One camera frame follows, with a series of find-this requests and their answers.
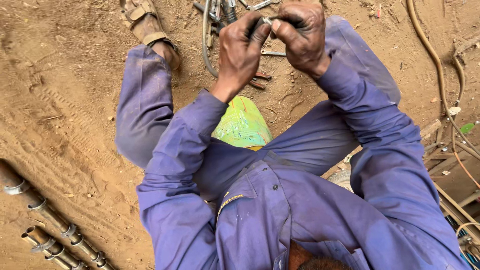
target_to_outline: red-handled pliers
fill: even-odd
[[[262,89],[262,90],[265,89],[265,86],[257,82],[258,78],[262,78],[262,79],[265,79],[265,80],[268,80],[268,81],[270,81],[272,79],[272,77],[270,75],[267,75],[265,73],[257,72],[255,74],[255,77],[253,77],[253,79],[249,83],[250,83],[251,86],[253,86],[255,88],[258,88],[258,89]]]

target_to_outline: sandal strap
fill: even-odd
[[[152,7],[147,0],[141,0],[140,5],[130,12],[129,17],[131,20],[136,21],[146,14],[151,14],[156,18],[155,7]]]
[[[148,34],[144,37],[144,39],[142,40],[142,43],[145,44],[145,45],[148,45],[156,40],[160,40],[160,39],[164,39],[166,38],[167,36],[165,35],[165,33],[163,32],[155,32],[155,33],[151,33],[151,34]]]
[[[173,47],[175,51],[177,51],[177,46],[168,38],[167,35],[165,35],[164,32],[155,32],[148,34],[144,37],[142,43],[147,45],[147,46],[152,46],[155,41],[163,41]]]

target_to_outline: foot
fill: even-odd
[[[134,10],[140,4],[140,1],[141,0],[127,0],[125,3],[125,11],[129,12]],[[131,31],[140,41],[143,41],[147,35],[156,32],[163,32],[163,29],[160,21],[155,16],[146,14],[138,21],[134,22]],[[178,68],[180,65],[180,57],[170,42],[158,40],[150,46],[155,53],[167,61],[170,69],[174,70]]]

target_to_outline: green leaf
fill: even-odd
[[[464,126],[462,126],[462,127],[460,128],[460,131],[461,131],[463,134],[468,133],[474,126],[475,126],[474,123],[465,124]]]

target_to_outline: fingernail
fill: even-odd
[[[276,33],[277,29],[280,27],[281,24],[282,24],[282,23],[280,22],[280,20],[277,20],[277,19],[273,20],[273,22],[272,22],[272,31],[273,31],[274,33]]]

